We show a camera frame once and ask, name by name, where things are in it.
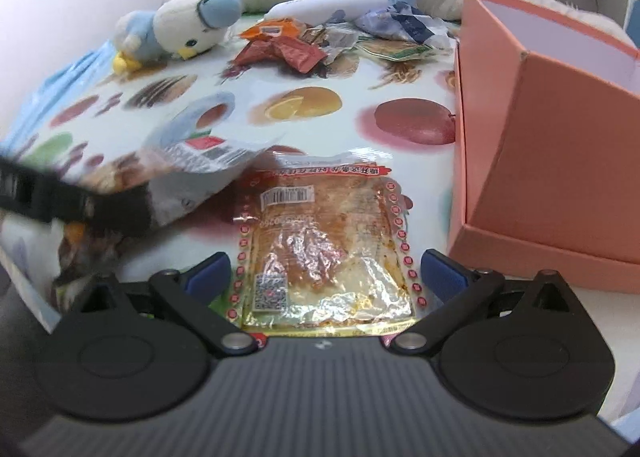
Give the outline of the orange brown snack packets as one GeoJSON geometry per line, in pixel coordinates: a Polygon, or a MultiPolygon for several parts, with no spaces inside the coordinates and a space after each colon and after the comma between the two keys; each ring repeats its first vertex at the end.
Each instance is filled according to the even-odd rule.
{"type": "Polygon", "coordinates": [[[260,62],[282,62],[297,73],[307,75],[328,54],[300,39],[306,30],[306,25],[292,18],[261,21],[239,34],[246,45],[232,65],[246,67],[260,62]]]}

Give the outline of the clear spicy tofu packet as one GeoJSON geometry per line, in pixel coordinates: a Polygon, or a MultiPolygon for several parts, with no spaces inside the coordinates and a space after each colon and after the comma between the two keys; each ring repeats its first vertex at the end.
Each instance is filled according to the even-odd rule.
{"type": "Polygon", "coordinates": [[[385,336],[430,310],[390,154],[272,154],[234,196],[232,324],[265,336],[385,336]]]}

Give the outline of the fruit print table mat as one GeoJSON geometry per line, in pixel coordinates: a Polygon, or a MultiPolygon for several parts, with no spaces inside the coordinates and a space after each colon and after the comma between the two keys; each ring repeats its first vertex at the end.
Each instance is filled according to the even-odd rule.
{"type": "MultiPolygon", "coordinates": [[[[74,185],[145,145],[200,136],[246,142],[276,138],[276,145],[245,171],[277,153],[390,154],[419,275],[432,300],[430,313],[438,300],[423,283],[420,259],[425,250],[446,245],[456,143],[451,82],[457,43],[423,61],[392,63],[356,49],[359,41],[380,38],[344,24],[331,26],[330,34],[349,38],[352,45],[307,75],[282,62],[234,67],[232,61],[246,45],[237,32],[192,60],[166,60],[122,75],[112,69],[17,151],[4,154],[74,185]]],[[[52,295],[52,281],[60,273],[63,221],[46,224],[2,214],[2,264],[28,310],[44,329],[52,330],[100,272],[114,273],[123,283],[144,281],[161,269],[186,271],[221,251],[230,258],[231,281],[209,307],[226,318],[224,296],[238,252],[234,184],[243,173],[192,214],[126,251],[114,266],[64,287],[64,309],[52,295]]]]}

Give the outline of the white cylindrical bottle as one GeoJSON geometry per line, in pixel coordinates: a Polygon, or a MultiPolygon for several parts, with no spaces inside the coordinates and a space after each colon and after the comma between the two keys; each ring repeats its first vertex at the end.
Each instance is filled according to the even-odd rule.
{"type": "Polygon", "coordinates": [[[385,10],[388,0],[291,0],[273,6],[265,20],[294,18],[317,26],[329,21],[349,22],[372,11],[385,10]]]}

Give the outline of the crumpled blue white wrapper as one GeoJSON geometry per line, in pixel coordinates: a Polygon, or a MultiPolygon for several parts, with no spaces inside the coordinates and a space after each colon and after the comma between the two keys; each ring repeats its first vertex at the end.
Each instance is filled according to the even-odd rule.
{"type": "Polygon", "coordinates": [[[386,40],[407,41],[439,51],[454,47],[446,23],[420,10],[418,0],[387,0],[384,9],[370,11],[352,22],[362,32],[386,40]]]}

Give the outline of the blue white penguin plush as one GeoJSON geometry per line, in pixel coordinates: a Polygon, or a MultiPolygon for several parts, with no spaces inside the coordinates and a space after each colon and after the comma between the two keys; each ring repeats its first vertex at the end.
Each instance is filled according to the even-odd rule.
{"type": "Polygon", "coordinates": [[[190,60],[222,43],[241,15],[241,0],[169,0],[155,11],[130,12],[115,26],[114,73],[190,60]]]}

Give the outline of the green white flat packet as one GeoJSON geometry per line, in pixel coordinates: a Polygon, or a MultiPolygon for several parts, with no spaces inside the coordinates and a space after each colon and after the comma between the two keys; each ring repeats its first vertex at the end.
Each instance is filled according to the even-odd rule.
{"type": "Polygon", "coordinates": [[[356,49],[370,58],[392,63],[423,61],[439,53],[439,50],[423,44],[383,39],[359,41],[356,49]]]}

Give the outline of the pink cardboard box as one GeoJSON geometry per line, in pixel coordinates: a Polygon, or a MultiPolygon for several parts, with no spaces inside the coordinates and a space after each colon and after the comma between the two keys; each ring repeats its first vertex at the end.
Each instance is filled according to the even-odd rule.
{"type": "Polygon", "coordinates": [[[523,0],[463,0],[448,251],[639,289],[639,51],[523,0]]]}

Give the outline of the silver white snack bag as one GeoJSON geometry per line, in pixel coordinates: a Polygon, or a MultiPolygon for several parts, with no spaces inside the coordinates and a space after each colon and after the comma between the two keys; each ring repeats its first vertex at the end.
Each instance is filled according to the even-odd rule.
{"type": "Polygon", "coordinates": [[[58,247],[60,273],[52,295],[61,309],[63,288],[108,269],[126,251],[192,214],[276,145],[200,136],[168,145],[151,143],[85,174],[81,219],[66,220],[58,247]]]}

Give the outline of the blue star bedsheet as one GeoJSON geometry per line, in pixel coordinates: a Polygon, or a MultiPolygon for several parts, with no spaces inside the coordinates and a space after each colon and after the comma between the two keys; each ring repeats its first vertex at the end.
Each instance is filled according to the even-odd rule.
{"type": "Polygon", "coordinates": [[[112,71],[115,48],[105,41],[96,50],[48,77],[30,93],[1,141],[2,153],[17,151],[46,122],[112,71]]]}

